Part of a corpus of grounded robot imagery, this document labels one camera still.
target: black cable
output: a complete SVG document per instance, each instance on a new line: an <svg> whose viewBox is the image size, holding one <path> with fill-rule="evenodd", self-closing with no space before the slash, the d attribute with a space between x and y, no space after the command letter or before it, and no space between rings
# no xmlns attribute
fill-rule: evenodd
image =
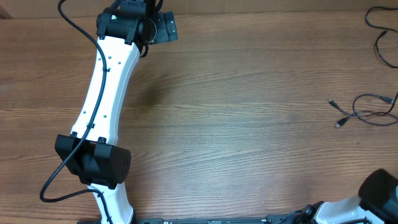
<svg viewBox="0 0 398 224"><path fill-rule="evenodd" d="M140 58L146 57L148 55L148 51L149 51L149 45L146 44L145 45L145 52L140 56Z"/></svg>
<svg viewBox="0 0 398 224"><path fill-rule="evenodd" d="M60 0L58 3L58 12L60 13L60 15L70 24L72 25L75 29L77 29L79 32L81 32L84 36L86 36L88 39L90 39L90 41L95 45L95 47L98 49L99 54L101 55L102 58L102 62L103 62L103 77L102 77L102 82L101 82L101 88L99 89L99 93L98 93L98 99L95 103L95 107L93 110L93 114L91 115L90 121L87 124L87 128L85 133L83 134L83 136L81 137L79 143L76 145L76 147L72 150L72 152L69 154L69 156L57 167L57 169L54 171L54 173L49 177L49 179L46 181L46 183L43 185L41 191L40 191L40 199L43 202L48 202L48 203L52 203L52 202L59 202L65 199L68 199L70 197L74 197L77 195L81 195L84 193L96 193L98 194L97 197L101 198L101 201L103 203L104 206L104 210L105 210L105 214L106 214L106 219L110 224L112 223L112 219L109 215L108 212L108 208L106 206L106 201L104 198L104 195L102 192L100 192L99 190L96 189L86 189L86 190L81 190L72 194L68 194L65 195L63 197L59 197L59 198L45 198L44 197L44 193L47 190L47 188L49 187L49 185L51 184L51 182L53 181L53 179L57 176L57 174L62 170L62 168L66 165L66 163L68 163L68 161L76 154L76 152L79 150L80 146L83 144L84 140L87 138L88 133L90 132L90 129L93 127L93 123L94 123L94 119L95 116L97 114L98 108L100 107L100 103L101 103L101 99L104 93L104 89L105 89L105 82L106 82L106 73L108 72L108 68L106 66L106 59L105 59L105 54L102 51L100 45L97 43L97 41L95 41L95 39L89 35L86 31L84 31L81 27L79 27L78 25L76 25L74 22L72 22L62 11L62 4L65 2L66 0Z"/></svg>
<svg viewBox="0 0 398 224"><path fill-rule="evenodd" d="M371 24L371 23L369 22L369 14L370 14L372 11L374 11L374 10L394 11L394 10L398 10L398 7L374 6L374 7L370 8L370 9L366 12L366 15L365 15L365 22L366 22L366 24L367 24L368 26L370 26L370 27L372 27L372 28L375 28L375 29L382 29L382 30L384 30L384 31L379 35L379 37L376 39L376 42L374 43L374 46L376 47L377 54L379 55L380 59L381 59L384 63L386 63L388 66L390 66L391 68L398 68L398 66L395 66L395 65L389 63L389 62L382 56L382 54L381 54L381 52L380 52L380 49L379 49L379 46L378 46L378 43L379 43L380 38L383 37L383 36L387 33L387 31L393 31L393 32L396 32L396 33L398 34L398 30L393 29L393 28L389 28L389 27L375 26L375 25Z"/></svg>
<svg viewBox="0 0 398 224"><path fill-rule="evenodd" d="M388 111L386 112L374 112L371 110L362 110L362 111L357 111L356 107L355 107L355 103L362 97L364 96L371 96L371 97L375 97L378 98L386 103L391 104L391 107ZM342 112L343 114L346 115L345 118L342 118L341 120L339 120L336 123L336 128L340 128L342 127L350 118L358 118L359 120L365 122L366 124L370 124L370 125L374 125L374 126L390 126L393 124L397 124L398 123L398 116L391 114L392 109L394 109L394 106L396 104L396 101L398 99L398 92L395 96L394 99L386 97L386 96L381 96L381 95L377 95L377 94L373 94L373 93L365 93L362 95L359 95L355 98L355 100L353 101L353 112L349 113L347 111L344 111L343 109L341 109L337 103L335 103L333 100L329 100L329 104L331 104L334 108L338 109L340 112ZM370 116L390 116L391 118L394 118L395 121L394 122L390 122L390 123L386 123L386 124L379 124L379 123L373 123L370 121L365 120L364 118L370 117Z"/></svg>
<svg viewBox="0 0 398 224"><path fill-rule="evenodd" d="M159 2L157 3L156 7L155 7L155 13L160 12L160 9L163 6L163 0L159 0Z"/></svg>

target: black cable bundle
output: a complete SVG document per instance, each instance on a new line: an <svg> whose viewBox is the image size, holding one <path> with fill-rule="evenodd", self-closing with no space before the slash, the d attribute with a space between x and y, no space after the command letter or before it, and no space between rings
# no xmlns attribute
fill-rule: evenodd
<svg viewBox="0 0 398 224"><path fill-rule="evenodd" d="M379 37L376 39L376 41L375 41L375 43L374 43L374 46L375 46L375 48L376 48L376 50L377 50L377 54L379 55L380 59L381 59L384 63L386 63L388 66L390 66L391 68L398 68L398 66L395 66L395 65L389 63L389 62L382 56L382 53L380 52L380 49L379 49L379 46L378 46L378 43L379 43L380 38L383 37L388 31L393 31L393 32L398 33L398 30L392 29L392 28L388 28L388 27L375 26L375 25L371 24L371 23L369 22L369 14L370 14L371 12L375 11L375 10L381 10L381 11L395 11L395 10L398 10L398 7L374 6L374 7L370 8L370 9L367 11L366 15L365 15L365 22L366 22L366 24L367 24L368 26L370 26L370 27L372 27L372 28L375 28L375 29L382 29L382 30L383 30L383 32L381 32L381 34L379 35ZM390 109L389 109L388 111L386 111L386 112L374 112L374 111L371 111L371 110L357 111L356 108L355 108L355 103L356 103L360 98L362 98L362 97L364 97L364 96L371 96L371 97L379 98L380 100L382 100L382 101L384 101L384 102L386 102L386 103L391 104L391 107L390 107ZM348 112L342 110L342 109L337 105L337 103L335 103L333 100L329 100L329 104L331 104L332 107L338 109L340 112L342 112L343 114L346 115L345 118L342 118L341 120L339 120L339 121L336 123L336 128L342 127L350 118L358 118L360 121L363 121L363 122L365 122L366 124L370 124L370 125L374 125L374 126L390 126L390 125L393 125L393 124L398 123L398 116L391 114L391 111L392 111L392 109L394 109L394 106L395 106L395 104L396 104L397 98L398 98L398 92L397 92L397 94L396 94L396 96L395 96L394 99L389 98L389 97L387 97L387 96L380 96L380 95L373 94L373 93L365 93L365 94L362 94L362 95L357 96L357 97L355 98L355 100L353 101L353 112L352 112L352 113L348 113ZM370 121L367 121L366 119L364 119L364 118L368 118L368 117L371 117L371 116L389 116L389 117L391 117L391 118L394 118L395 121L390 122L390 123L386 123L386 124L379 124L379 123L373 123L373 122L370 122Z"/></svg>

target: cable connector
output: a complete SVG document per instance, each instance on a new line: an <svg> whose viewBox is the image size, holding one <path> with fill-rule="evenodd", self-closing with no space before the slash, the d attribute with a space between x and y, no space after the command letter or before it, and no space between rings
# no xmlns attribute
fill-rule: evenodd
<svg viewBox="0 0 398 224"><path fill-rule="evenodd" d="M386 35L386 34L387 34L387 31L388 31L388 30L385 30L385 31L381 32L380 37Z"/></svg>
<svg viewBox="0 0 398 224"><path fill-rule="evenodd" d="M337 103L334 102L333 100L329 100L329 104L330 104L332 107L336 108L336 109L339 109L339 108L340 108L340 107L337 105Z"/></svg>
<svg viewBox="0 0 398 224"><path fill-rule="evenodd" d="M389 103L389 104L392 104L394 102L394 99L389 98L388 96L380 96L380 100L382 100L386 103Z"/></svg>
<svg viewBox="0 0 398 224"><path fill-rule="evenodd" d="M341 128L345 123L347 123L347 121L349 120L349 117L345 117L340 119L339 121L337 121L335 127L336 128Z"/></svg>

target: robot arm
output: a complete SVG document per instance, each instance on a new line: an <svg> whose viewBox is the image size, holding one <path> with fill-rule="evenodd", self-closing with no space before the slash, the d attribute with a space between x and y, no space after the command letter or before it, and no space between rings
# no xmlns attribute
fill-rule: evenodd
<svg viewBox="0 0 398 224"><path fill-rule="evenodd" d="M124 39L106 37L98 39L108 64L108 77L106 79L104 94L98 108L94 127L90 130L87 140L98 141L105 138L107 144L117 145L119 116L123 105L124 95L134 66L139 60L139 50L135 44L128 45ZM91 118L102 80L102 61L97 52L96 63L88 89L83 109L72 127L72 133L81 138Z"/></svg>
<svg viewBox="0 0 398 224"><path fill-rule="evenodd" d="M149 44L175 41L177 29L172 12L159 12L155 0L121 1L121 9L106 8L97 18L97 43L105 58L97 51L93 77L83 109L72 127L70 136L57 136L55 150L64 161L81 141L93 114L103 79L103 62L108 72L101 103L93 126L83 144L66 166L80 182L89 189L103 193L105 206L97 193L96 197L102 219L94 223L130 224L135 222L124 180L129 172L131 154L117 147L118 124L127 84L143 47Z"/></svg>
<svg viewBox="0 0 398 224"><path fill-rule="evenodd" d="M124 181L131 154L117 147L118 124L127 84L143 46L177 40L172 12L160 13L155 0L123 0L121 10L106 8L97 18L98 44L105 54L108 75L93 127L79 151L66 166L89 189L103 193L110 219L97 193L101 220L92 224L355 224L398 223L398 180L384 170L369 176L359 195L340 202L318 202L289 215L265 218L217 218L199 220L137 220L128 202ZM70 136L57 136L55 150L64 161L82 139L100 92L104 60L97 52L93 78L83 109Z"/></svg>

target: wood grain surface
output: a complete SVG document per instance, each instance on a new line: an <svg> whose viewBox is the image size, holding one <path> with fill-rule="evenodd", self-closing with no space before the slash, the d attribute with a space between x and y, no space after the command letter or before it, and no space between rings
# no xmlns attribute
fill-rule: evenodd
<svg viewBox="0 0 398 224"><path fill-rule="evenodd" d="M397 26L398 14L373 14ZM95 18L74 19L95 35ZM119 145L137 216L263 217L358 192L374 170L398 176L398 125L342 115L359 94L394 96L397 70L374 54L364 12L177 16L178 42L152 46L124 100ZM92 195L43 203L53 146L79 115L95 47L61 19L0 21L0 223L100 216ZM397 35L381 49L398 63ZM383 103L369 100L383 110ZM63 170L47 197L84 189Z"/></svg>
<svg viewBox="0 0 398 224"><path fill-rule="evenodd" d="M68 0L62 6L71 17L96 17L114 0ZM57 18L57 0L0 0L15 19ZM366 11L372 6L396 7L396 0L165 0L162 11L175 14L237 12Z"/></svg>

